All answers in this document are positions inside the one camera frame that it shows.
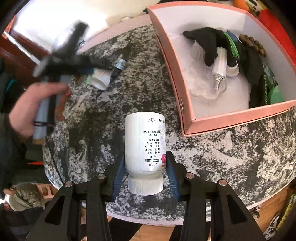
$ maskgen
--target pink box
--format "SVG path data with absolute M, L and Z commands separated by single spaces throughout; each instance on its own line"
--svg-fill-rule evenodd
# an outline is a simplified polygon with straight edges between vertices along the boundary
M 278 40 L 250 13 L 224 4 L 180 1 L 148 7 L 177 101 L 184 136 L 193 136 L 262 120 L 286 112 L 296 105 L 296 67 Z M 192 97 L 187 86 L 187 66 L 193 61 L 193 40 L 184 31 L 202 27 L 247 34 L 267 52 L 266 62 L 273 71 L 286 100 L 248 109 L 251 86 L 243 74 L 227 82 L 227 91 L 216 103 Z

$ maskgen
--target shoe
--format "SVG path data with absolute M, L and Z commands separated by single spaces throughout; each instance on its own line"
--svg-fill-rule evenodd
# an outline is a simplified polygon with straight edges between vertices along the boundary
M 268 228 L 265 230 L 264 235 L 266 240 L 270 240 L 276 234 L 276 227 L 279 220 L 279 216 L 279 213 L 275 215 L 275 217 L 271 220 Z

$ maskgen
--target table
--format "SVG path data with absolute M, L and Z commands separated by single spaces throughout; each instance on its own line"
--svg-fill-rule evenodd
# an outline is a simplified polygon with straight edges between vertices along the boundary
M 85 83 L 86 76 L 71 84 L 65 107 L 66 121 L 58 123 L 49 138 L 55 161 L 65 181 L 90 180 L 102 173 L 124 150 L 124 120 L 128 114 L 153 111 L 166 119 L 167 150 L 207 181 L 224 178 L 248 208 L 279 192 L 296 177 L 296 109 L 254 123 L 194 137 L 183 137 L 173 89 L 153 27 L 123 33 L 85 52 L 108 57 L 116 63 L 122 55 L 127 68 L 101 92 Z M 62 183 L 50 153 L 44 149 L 45 171 L 57 188 Z M 152 225 L 181 225 L 185 203 L 172 197 L 164 173 L 164 189 L 154 196 L 128 191 L 127 178 L 110 216 Z M 207 204 L 207 218 L 210 205 Z

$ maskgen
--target black cable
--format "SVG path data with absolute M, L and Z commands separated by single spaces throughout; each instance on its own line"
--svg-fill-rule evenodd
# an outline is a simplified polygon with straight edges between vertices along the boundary
M 59 178 L 60 178 L 62 184 L 64 184 L 64 181 L 63 181 L 63 179 L 62 179 L 62 176 L 61 176 L 61 174 L 60 174 L 60 172 L 59 172 L 59 170 L 58 170 L 58 168 L 57 168 L 57 164 L 56 164 L 56 162 L 55 162 L 55 160 L 54 160 L 54 155 L 52 154 L 52 149 L 50 148 L 49 141 L 48 141 L 48 138 L 47 138 L 47 137 L 45 137 L 45 142 L 46 142 L 46 144 L 47 144 L 47 147 L 48 147 L 48 149 L 49 149 L 50 155 L 51 155 L 51 157 L 52 157 L 52 162 L 54 163 L 54 167 L 55 167 L 55 169 L 56 169 L 56 171 L 57 171 L 57 173 L 58 173 L 58 175 L 59 175 Z

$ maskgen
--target small bottle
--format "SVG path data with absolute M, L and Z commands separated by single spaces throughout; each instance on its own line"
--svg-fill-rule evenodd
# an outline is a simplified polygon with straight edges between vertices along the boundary
M 119 60 L 111 74 L 111 80 L 115 80 L 119 77 L 120 73 L 124 70 L 126 64 L 127 62 L 124 59 Z
M 128 190 L 154 195 L 163 190 L 166 167 L 165 118 L 154 112 L 137 112 L 125 121 L 125 165 Z

